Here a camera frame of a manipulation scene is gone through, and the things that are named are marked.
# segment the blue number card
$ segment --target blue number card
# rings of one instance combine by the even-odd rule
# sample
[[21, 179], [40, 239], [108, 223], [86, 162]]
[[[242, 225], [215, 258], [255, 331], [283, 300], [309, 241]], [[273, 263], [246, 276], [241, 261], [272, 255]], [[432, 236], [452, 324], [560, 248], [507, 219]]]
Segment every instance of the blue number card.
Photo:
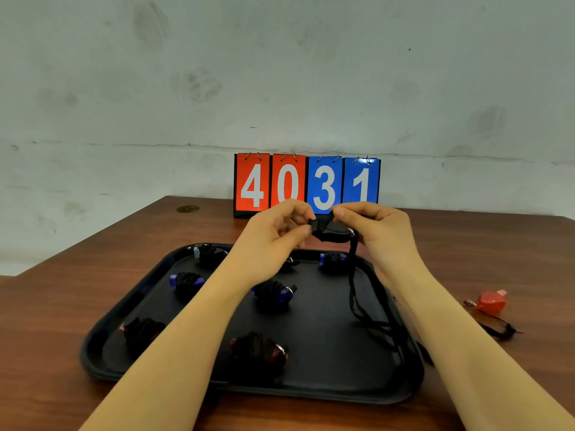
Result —
[[342, 202], [369, 201], [377, 203], [380, 165], [380, 159], [346, 157]]
[[329, 213], [331, 207], [341, 203], [342, 179], [342, 157], [321, 156], [308, 158], [307, 202], [312, 206], [314, 213]]

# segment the black tray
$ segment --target black tray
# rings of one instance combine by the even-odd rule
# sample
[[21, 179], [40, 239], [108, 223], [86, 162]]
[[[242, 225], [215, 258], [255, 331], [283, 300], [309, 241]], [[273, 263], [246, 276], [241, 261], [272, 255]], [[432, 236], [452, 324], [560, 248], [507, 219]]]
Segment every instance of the black tray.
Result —
[[[92, 377], [117, 381], [133, 363], [128, 355], [122, 323], [135, 317], [151, 317], [168, 324], [183, 309], [170, 287], [169, 276], [191, 271], [207, 279], [211, 271], [198, 266], [194, 244], [167, 255], [142, 281], [102, 318], [86, 336], [81, 363]], [[231, 245], [213, 244], [226, 251]], [[397, 326], [398, 352], [382, 345], [391, 338], [362, 326], [349, 310], [347, 275], [326, 275], [318, 269], [320, 251], [292, 253], [300, 264], [291, 272], [274, 276], [298, 290], [283, 314], [263, 314], [248, 293], [234, 313], [220, 345], [212, 371], [211, 388], [257, 394], [284, 395], [352, 402], [390, 404], [409, 398], [421, 385], [423, 365], [413, 339], [388, 294], [388, 305]], [[379, 304], [368, 276], [356, 270], [355, 285], [360, 303], [373, 319], [389, 321]], [[243, 386], [230, 384], [230, 339], [261, 332], [289, 347], [289, 360], [281, 384]]]

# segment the red number card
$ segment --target red number card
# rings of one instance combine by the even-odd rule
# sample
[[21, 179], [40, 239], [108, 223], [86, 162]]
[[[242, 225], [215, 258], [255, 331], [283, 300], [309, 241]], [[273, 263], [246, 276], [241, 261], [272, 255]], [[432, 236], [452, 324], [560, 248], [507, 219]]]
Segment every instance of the red number card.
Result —
[[305, 156], [274, 154], [271, 165], [271, 207], [289, 198], [305, 200]]
[[270, 207], [270, 155], [236, 154], [234, 218], [247, 218]]

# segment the person's right arm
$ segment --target person's right arm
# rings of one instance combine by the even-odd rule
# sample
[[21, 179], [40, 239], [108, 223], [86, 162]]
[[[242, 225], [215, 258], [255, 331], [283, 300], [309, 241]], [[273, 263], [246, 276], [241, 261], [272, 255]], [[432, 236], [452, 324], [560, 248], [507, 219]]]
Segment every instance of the person's right arm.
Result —
[[575, 430], [575, 419], [429, 273], [405, 212], [361, 202], [340, 204], [334, 215], [359, 231], [468, 431]]

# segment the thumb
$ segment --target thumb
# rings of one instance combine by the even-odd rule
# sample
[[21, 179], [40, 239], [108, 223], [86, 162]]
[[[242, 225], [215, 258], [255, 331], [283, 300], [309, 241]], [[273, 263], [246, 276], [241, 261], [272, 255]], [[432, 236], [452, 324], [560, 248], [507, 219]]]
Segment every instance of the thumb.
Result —
[[369, 235], [369, 229], [372, 225], [373, 220], [365, 218], [355, 211], [346, 209], [345, 207], [335, 207], [334, 216], [339, 222], [342, 222], [349, 228], [359, 231], [363, 236]]
[[274, 245], [280, 246], [283, 250], [290, 253], [296, 246], [302, 243], [310, 234], [312, 234], [311, 225], [300, 225], [291, 231], [288, 231], [282, 237], [274, 242]]

